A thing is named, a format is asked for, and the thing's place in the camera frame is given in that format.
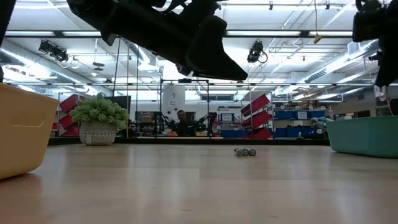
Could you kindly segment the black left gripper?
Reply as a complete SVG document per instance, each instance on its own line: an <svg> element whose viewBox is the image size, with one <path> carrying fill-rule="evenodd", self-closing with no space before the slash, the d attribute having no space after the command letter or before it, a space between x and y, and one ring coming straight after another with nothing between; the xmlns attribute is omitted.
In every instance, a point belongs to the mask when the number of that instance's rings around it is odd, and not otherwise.
<svg viewBox="0 0 398 224"><path fill-rule="evenodd" d="M213 16L215 0L67 0L74 15L113 45L117 36L150 50L189 76L245 80L248 74L223 48L227 23Z"/></svg>

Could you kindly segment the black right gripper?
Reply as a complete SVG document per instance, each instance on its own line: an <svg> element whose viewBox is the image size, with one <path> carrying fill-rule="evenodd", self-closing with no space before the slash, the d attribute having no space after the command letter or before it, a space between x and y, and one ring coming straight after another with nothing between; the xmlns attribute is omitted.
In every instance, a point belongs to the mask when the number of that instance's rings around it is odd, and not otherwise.
<svg viewBox="0 0 398 224"><path fill-rule="evenodd" d="M379 0L355 0L353 41L378 40L378 87L398 79L398 0L382 4Z"/></svg>

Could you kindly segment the teal plastic bin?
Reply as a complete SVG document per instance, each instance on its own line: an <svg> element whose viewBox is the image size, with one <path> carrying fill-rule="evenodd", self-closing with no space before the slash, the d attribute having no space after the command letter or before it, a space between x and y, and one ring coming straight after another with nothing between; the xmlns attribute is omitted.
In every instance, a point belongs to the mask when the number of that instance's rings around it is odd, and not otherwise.
<svg viewBox="0 0 398 224"><path fill-rule="evenodd" d="M326 128L336 152L398 159L398 116L329 121Z"/></svg>

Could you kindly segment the yellow plastic bin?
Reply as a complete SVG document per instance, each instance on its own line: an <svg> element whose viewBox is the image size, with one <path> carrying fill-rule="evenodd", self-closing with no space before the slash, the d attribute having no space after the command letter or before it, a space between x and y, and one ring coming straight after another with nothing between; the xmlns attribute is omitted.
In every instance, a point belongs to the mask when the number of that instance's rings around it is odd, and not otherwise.
<svg viewBox="0 0 398 224"><path fill-rule="evenodd" d="M43 162L59 101L0 84L0 179Z"/></svg>

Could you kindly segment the white cylindrical tank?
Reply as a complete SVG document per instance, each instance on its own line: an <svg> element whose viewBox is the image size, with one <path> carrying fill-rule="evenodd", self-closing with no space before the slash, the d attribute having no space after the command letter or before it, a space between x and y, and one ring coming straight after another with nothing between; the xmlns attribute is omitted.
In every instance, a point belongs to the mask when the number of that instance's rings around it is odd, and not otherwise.
<svg viewBox="0 0 398 224"><path fill-rule="evenodd" d="M178 112L185 109L185 87L169 85L162 93L162 113L169 119L178 120Z"/></svg>

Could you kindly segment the person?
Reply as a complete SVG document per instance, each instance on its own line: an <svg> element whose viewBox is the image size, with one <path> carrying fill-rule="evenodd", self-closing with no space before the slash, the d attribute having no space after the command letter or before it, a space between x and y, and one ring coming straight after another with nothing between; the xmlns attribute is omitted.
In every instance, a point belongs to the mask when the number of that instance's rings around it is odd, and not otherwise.
<svg viewBox="0 0 398 224"><path fill-rule="evenodd" d="M196 136L195 132L195 123L189 122L187 120L186 113L184 110L179 110L177 112L178 123L175 127L175 132L177 136L180 137L194 137Z"/></svg>

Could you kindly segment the blue storage bins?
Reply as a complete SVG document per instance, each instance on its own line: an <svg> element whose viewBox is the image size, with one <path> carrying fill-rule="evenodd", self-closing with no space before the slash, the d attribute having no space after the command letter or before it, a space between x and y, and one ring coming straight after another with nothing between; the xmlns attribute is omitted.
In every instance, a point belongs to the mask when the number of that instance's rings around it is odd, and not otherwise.
<svg viewBox="0 0 398 224"><path fill-rule="evenodd" d="M223 138L245 138L247 135L250 135L250 130L220 130L220 135Z"/></svg>
<svg viewBox="0 0 398 224"><path fill-rule="evenodd" d="M274 131L275 138L298 138L299 134L302 137L316 132L316 128L309 127L289 127L289 128L276 128Z"/></svg>

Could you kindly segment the red bin rack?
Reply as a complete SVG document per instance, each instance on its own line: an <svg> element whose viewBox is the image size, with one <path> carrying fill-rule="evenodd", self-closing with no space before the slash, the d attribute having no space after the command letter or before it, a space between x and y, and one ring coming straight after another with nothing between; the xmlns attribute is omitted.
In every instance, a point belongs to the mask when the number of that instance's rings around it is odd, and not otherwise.
<svg viewBox="0 0 398 224"><path fill-rule="evenodd" d="M79 136L78 123L74 122L72 116L69 114L75 108L76 102L79 99L79 95L73 94L59 104L55 122L52 126L51 138Z"/></svg>
<svg viewBox="0 0 398 224"><path fill-rule="evenodd" d="M261 95L241 110L244 139L269 139L272 136L268 127L268 122L272 119L267 109L269 103L268 97Z"/></svg>

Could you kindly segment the black background monitor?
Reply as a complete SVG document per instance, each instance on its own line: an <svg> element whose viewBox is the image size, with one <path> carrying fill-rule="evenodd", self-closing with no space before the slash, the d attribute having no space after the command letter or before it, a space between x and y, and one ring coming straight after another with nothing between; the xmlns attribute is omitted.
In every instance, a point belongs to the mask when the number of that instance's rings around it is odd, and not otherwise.
<svg viewBox="0 0 398 224"><path fill-rule="evenodd" d="M129 110L131 107L131 96L107 96L107 100L117 103L120 107Z"/></svg>

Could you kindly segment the black overhead light bar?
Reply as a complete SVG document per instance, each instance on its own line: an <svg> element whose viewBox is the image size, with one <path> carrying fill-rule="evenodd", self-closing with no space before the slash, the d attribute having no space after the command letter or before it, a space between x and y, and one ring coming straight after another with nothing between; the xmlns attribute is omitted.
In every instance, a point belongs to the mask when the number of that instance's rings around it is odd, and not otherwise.
<svg viewBox="0 0 398 224"><path fill-rule="evenodd" d="M350 30L227 30L224 38L351 38ZM100 31L93 30L8 30L10 38L99 38Z"/></svg>

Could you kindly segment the blue bin shelf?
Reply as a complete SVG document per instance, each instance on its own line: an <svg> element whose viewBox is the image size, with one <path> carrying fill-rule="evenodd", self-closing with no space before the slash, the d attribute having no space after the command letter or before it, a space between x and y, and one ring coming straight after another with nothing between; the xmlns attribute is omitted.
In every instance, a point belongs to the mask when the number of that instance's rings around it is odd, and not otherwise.
<svg viewBox="0 0 398 224"><path fill-rule="evenodd" d="M324 116L324 111L299 110L274 112L274 119L280 120L310 120L312 118L321 118Z"/></svg>

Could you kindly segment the green potted artificial plant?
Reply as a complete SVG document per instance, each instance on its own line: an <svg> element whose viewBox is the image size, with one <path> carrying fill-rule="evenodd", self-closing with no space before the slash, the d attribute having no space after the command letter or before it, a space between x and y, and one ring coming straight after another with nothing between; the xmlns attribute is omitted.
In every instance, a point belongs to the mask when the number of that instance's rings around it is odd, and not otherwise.
<svg viewBox="0 0 398 224"><path fill-rule="evenodd" d="M98 94L78 100L69 112L72 121L79 125L79 138L86 146L111 145L120 130L127 128L129 113L119 104Z"/></svg>

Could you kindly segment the black rig frame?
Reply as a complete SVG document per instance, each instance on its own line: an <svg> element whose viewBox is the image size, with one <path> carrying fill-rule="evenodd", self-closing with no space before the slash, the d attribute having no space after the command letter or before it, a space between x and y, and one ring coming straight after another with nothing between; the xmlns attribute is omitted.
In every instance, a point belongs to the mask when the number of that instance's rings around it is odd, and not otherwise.
<svg viewBox="0 0 398 224"><path fill-rule="evenodd" d="M184 78L184 79L176 80L176 82L177 83L174 84L173 80L163 80L163 79L160 80L160 111L161 112L162 112L162 93L163 93L163 89L165 87L167 87L169 85L181 85L181 86L185 87L186 84L194 84L194 83L199 85L200 82L202 82L202 80L192 80L192 79ZM187 105L186 105L186 94L185 94L184 112L186 113L186 116L187 116L186 109L187 109ZM216 116L216 113L210 112L209 102L207 102L207 113L203 117L201 117L199 120L195 120L195 119L188 120L188 116L187 116L187 120L189 122L195 123L196 136L194 136L194 137L200 136L200 133L204 134L203 136L206 136L206 135L211 136L211 132L212 132L211 126L213 125L215 116ZM171 130L173 133L176 133L175 127L176 127L176 124L178 123L178 120L174 120L174 121L175 121L175 126Z"/></svg>

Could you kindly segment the black aluminium table frame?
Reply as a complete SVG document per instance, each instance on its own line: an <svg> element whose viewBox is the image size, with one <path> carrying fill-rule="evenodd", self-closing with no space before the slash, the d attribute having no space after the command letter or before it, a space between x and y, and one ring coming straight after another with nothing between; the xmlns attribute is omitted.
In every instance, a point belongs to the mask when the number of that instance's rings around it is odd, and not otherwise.
<svg viewBox="0 0 398 224"><path fill-rule="evenodd" d="M223 139L221 137L139 137L116 138L115 144L186 144L186 145L284 145L284 146L329 146L329 140L296 139Z"/></svg>

